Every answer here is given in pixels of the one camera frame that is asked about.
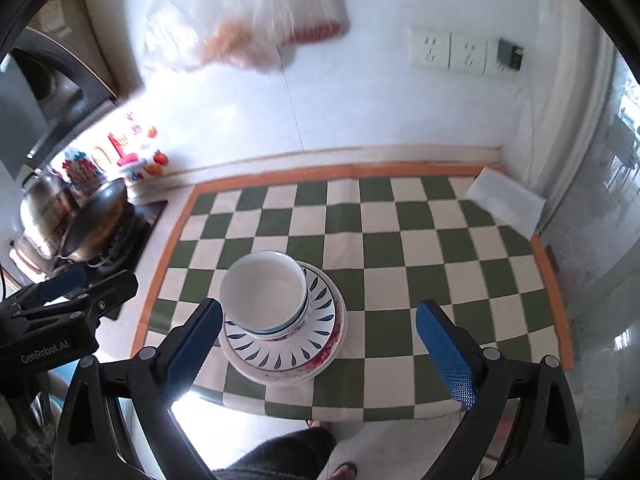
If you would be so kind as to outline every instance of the stacked dishes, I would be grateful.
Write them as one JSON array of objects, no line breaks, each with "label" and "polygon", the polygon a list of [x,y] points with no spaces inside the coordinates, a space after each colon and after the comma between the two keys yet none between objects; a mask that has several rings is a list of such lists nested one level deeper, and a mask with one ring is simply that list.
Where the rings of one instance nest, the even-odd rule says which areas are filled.
[{"label": "stacked dishes", "polygon": [[324,272],[276,251],[248,254],[220,286],[220,346],[244,376],[291,384],[324,370],[346,332],[340,292]]}]

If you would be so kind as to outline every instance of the gas stove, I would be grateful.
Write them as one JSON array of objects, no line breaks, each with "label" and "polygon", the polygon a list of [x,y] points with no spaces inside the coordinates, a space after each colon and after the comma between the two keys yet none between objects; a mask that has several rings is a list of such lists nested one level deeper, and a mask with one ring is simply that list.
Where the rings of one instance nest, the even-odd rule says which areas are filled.
[{"label": "gas stove", "polygon": [[[129,203],[124,218],[109,245],[99,256],[89,262],[75,264],[62,258],[44,260],[38,257],[37,252],[28,243],[17,243],[15,248],[36,264],[49,278],[71,267],[82,267],[86,274],[88,288],[121,270],[135,272],[146,243],[166,205],[167,200],[137,205]],[[70,299],[82,292],[83,289],[78,289],[67,294],[66,297]],[[120,307],[111,310],[106,317],[117,319],[119,314]]]}]

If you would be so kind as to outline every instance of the orange border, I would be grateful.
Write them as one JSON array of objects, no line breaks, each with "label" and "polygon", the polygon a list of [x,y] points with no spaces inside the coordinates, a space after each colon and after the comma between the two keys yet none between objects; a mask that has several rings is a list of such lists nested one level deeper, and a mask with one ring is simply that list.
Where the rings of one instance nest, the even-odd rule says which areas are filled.
[{"label": "orange border", "polygon": [[[166,270],[174,247],[180,237],[184,223],[190,216],[191,209],[199,195],[214,191],[226,191],[231,189],[242,189],[252,186],[272,186],[274,184],[295,184],[298,182],[309,182],[313,180],[333,180],[336,178],[366,178],[370,176],[427,176],[427,175],[447,175],[447,176],[477,176],[487,164],[434,164],[432,162],[395,162],[393,164],[348,164],[343,166],[322,166],[320,168],[305,168],[301,170],[276,171],[274,173],[261,173],[256,175],[243,175],[221,180],[204,182],[194,186],[187,203],[184,206],[178,221],[175,223],[167,244],[164,247],[162,256],[158,263],[158,270],[149,286],[149,292],[143,306],[142,315],[138,322],[136,335],[134,337],[131,355],[134,356],[143,346],[146,339],[147,326],[154,301],[158,297],[164,271]],[[501,171],[496,165],[490,167]],[[534,256],[540,269],[543,282],[549,294],[551,309],[556,320],[556,334],[558,335],[558,345],[560,359],[565,370],[571,370],[574,365],[571,336],[564,305],[558,289],[556,276],[546,257],[544,247],[537,236],[531,241]]]}]

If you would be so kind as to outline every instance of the foot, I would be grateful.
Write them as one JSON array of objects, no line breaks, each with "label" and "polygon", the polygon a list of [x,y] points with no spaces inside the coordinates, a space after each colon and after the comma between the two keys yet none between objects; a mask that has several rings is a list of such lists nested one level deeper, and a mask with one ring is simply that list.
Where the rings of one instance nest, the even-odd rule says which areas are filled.
[{"label": "foot", "polygon": [[328,480],[355,480],[357,475],[358,469],[355,464],[346,462],[338,466],[338,469],[334,471],[334,474],[329,476]]},{"label": "foot", "polygon": [[306,425],[309,428],[325,428],[327,431],[331,431],[331,426],[328,422],[321,422],[320,420],[308,420]]}]

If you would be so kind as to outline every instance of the table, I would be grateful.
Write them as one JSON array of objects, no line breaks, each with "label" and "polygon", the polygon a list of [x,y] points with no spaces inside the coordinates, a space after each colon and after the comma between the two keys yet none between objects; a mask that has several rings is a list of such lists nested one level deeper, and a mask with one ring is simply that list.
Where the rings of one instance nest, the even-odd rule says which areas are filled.
[{"label": "table", "polygon": [[158,269],[138,346],[158,345],[204,297],[215,298],[238,258],[269,249],[334,280],[348,310],[344,346],[325,371],[290,387],[248,380],[215,346],[196,380],[213,402],[327,421],[455,412],[460,405],[415,331],[415,308],[425,298],[480,346],[521,360],[558,355],[532,247],[463,199],[473,176],[392,169],[389,175],[405,174],[353,178],[349,170],[350,178],[339,178],[333,170],[318,178],[310,170],[198,186]]}]

